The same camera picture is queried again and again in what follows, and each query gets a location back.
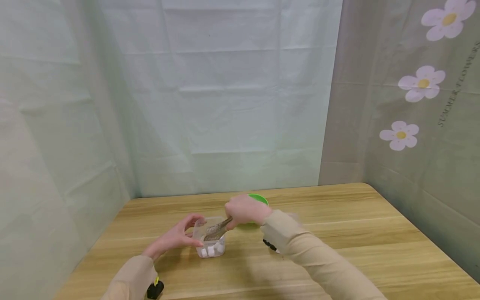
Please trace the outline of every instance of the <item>yellow flower center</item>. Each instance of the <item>yellow flower center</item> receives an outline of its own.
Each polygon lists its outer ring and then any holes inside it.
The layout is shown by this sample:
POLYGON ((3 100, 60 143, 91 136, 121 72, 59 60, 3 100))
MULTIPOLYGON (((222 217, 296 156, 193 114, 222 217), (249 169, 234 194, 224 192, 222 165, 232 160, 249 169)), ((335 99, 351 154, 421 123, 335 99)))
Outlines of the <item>yellow flower center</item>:
POLYGON ((442 21, 443 26, 449 26, 451 23, 455 22, 456 20, 456 13, 449 13, 446 15, 442 21))
POLYGON ((399 140, 403 140, 407 137, 407 134, 404 131, 399 131, 396 133, 396 138, 399 140))
POLYGON ((426 88, 430 85, 430 81, 428 79, 422 79, 417 85, 419 86, 419 88, 426 88))

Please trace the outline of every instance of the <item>wood grain surface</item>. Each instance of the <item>wood grain surface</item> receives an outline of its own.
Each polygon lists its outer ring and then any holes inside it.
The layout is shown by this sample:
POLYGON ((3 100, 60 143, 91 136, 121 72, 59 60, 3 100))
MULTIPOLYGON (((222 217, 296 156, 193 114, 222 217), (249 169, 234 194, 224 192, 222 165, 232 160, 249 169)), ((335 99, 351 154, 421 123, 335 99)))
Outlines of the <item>wood grain surface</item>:
MULTIPOLYGON (((391 300, 480 299, 480 286, 373 188, 363 183, 257 192, 359 268, 391 300)), ((99 299, 132 256, 190 212, 225 216, 239 193, 128 202, 59 291, 56 299, 99 299)), ((330 299, 297 265, 262 242, 257 226, 226 235, 226 251, 199 258, 171 251, 156 262, 160 299, 330 299)))

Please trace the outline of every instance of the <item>sleeve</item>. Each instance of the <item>sleeve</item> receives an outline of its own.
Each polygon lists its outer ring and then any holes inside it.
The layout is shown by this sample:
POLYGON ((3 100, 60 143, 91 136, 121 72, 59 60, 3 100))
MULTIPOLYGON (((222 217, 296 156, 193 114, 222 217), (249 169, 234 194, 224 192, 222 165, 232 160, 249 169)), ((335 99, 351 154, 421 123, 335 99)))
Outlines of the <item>sleeve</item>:
POLYGON ((386 300, 356 267, 287 214, 275 210, 261 229, 270 243, 304 267, 333 300, 386 300))
POLYGON ((101 300, 142 300, 157 275, 150 257, 132 257, 113 277, 101 300))

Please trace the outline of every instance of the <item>metal spoon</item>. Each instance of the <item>metal spoon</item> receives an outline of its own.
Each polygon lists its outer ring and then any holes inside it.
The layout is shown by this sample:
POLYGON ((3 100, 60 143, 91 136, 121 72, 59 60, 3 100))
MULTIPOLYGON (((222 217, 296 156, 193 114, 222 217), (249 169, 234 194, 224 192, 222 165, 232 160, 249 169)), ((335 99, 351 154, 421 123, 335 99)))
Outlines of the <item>metal spoon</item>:
POLYGON ((232 217, 229 217, 225 221, 207 228, 204 241, 219 240, 227 232, 227 224, 230 223, 232 219, 232 217))

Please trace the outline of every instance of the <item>left hand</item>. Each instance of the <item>left hand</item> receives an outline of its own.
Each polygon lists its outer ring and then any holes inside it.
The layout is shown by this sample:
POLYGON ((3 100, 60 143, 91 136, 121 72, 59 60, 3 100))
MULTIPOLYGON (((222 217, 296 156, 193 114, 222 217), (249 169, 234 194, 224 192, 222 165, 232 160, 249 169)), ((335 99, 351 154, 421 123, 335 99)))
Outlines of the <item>left hand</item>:
POLYGON ((195 225, 197 220, 203 218, 204 217, 200 214, 190 214, 186 216, 164 235, 158 237, 153 243, 151 243, 142 255, 149 256, 155 261, 159 256, 171 249, 186 246, 203 247, 204 245, 202 242, 192 238, 192 233, 185 233, 187 229, 195 225))

